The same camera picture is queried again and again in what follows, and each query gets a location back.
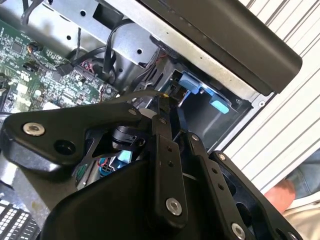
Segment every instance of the blue tab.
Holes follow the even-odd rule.
[[[123,150],[119,156],[118,156],[118,159],[122,162],[125,162],[125,163],[130,163],[131,161],[131,157],[132,157],[132,152],[131,151],[126,151],[126,150]]]
[[[180,78],[179,84],[193,94],[197,94],[199,92],[200,85],[198,81],[187,73],[183,73],[182,77]]]
[[[225,105],[223,105],[220,101],[215,100],[210,103],[213,107],[218,109],[221,113],[227,114],[229,112],[229,108]]]

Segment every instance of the silver metal frame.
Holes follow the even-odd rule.
[[[212,76],[244,100],[252,101],[259,93],[185,38],[136,0],[102,0],[110,4],[155,38],[174,49],[199,69]]]

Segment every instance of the connector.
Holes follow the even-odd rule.
[[[65,63],[60,66],[55,67],[57,72],[63,77],[65,75],[68,75],[74,70],[74,67],[71,65],[71,63]]]

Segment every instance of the chip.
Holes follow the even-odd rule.
[[[58,72],[54,72],[52,75],[52,79],[56,82],[59,82],[61,80],[62,76]]]
[[[21,54],[22,48],[23,47],[20,43],[17,43],[16,41],[14,41],[11,49],[15,51],[17,54]]]

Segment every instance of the person's hand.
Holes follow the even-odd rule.
[[[264,196],[280,213],[283,213],[295,200],[295,186],[291,181],[284,179],[266,192]]]

